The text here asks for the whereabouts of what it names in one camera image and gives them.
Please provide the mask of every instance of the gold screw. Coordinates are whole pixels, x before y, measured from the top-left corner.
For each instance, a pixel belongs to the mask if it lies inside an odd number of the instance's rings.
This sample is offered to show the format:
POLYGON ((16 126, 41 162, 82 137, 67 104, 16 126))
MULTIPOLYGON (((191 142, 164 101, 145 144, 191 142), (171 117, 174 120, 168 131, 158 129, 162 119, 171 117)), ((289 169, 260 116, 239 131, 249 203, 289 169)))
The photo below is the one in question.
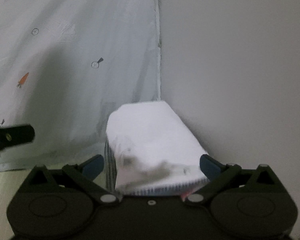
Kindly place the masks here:
POLYGON ((12 140, 12 137, 11 137, 11 135, 10 134, 6 134, 6 138, 7 138, 7 140, 10 142, 11 140, 12 140))

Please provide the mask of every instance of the white cloth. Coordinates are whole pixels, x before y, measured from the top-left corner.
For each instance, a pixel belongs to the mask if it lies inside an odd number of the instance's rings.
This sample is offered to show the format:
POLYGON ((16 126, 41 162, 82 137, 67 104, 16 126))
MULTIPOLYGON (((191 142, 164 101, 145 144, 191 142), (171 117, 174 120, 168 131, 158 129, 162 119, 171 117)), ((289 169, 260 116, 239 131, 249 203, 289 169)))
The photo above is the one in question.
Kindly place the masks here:
POLYGON ((91 157, 111 112, 159 98, 158 13, 157 0, 0 0, 0 124, 36 133, 0 171, 91 157))
POLYGON ((199 161, 207 152, 164 101, 121 106, 110 115, 106 134, 116 159, 116 190, 206 179, 199 161))

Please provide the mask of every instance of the gray wall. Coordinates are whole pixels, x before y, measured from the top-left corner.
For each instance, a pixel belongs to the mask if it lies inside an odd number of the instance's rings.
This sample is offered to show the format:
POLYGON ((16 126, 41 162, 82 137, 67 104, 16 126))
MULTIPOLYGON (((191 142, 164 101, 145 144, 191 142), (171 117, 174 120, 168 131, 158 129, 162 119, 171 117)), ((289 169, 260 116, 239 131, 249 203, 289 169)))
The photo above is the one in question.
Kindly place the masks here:
POLYGON ((300 0, 161 0, 162 99, 220 162, 268 163, 299 207, 300 0))

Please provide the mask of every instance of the orange carrot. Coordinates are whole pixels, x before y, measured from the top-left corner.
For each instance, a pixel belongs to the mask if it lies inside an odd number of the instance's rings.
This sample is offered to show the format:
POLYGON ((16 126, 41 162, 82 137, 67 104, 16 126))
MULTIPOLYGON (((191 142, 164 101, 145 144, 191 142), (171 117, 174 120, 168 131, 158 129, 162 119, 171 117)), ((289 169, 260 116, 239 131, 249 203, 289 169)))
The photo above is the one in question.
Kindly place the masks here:
POLYGON ((29 72, 28 72, 27 74, 25 74, 25 75, 20 79, 20 81, 18 82, 17 87, 21 87, 21 86, 26 82, 26 79, 27 79, 28 75, 29 75, 29 72))

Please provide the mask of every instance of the triangular cutout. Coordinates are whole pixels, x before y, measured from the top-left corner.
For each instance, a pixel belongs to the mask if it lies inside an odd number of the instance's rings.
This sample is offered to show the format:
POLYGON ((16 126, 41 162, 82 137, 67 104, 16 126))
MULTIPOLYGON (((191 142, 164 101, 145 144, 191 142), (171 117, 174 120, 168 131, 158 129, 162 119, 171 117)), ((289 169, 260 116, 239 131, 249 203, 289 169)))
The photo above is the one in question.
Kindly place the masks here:
POLYGON ((271 179, 268 172, 266 171, 260 173, 259 178, 257 179, 257 183, 271 184, 271 185, 274 184, 273 180, 271 179))
POLYGON ((43 171, 37 171, 33 179, 31 180, 31 185, 37 185, 37 184, 43 184, 47 183, 48 180, 46 179, 46 176, 44 175, 43 171))

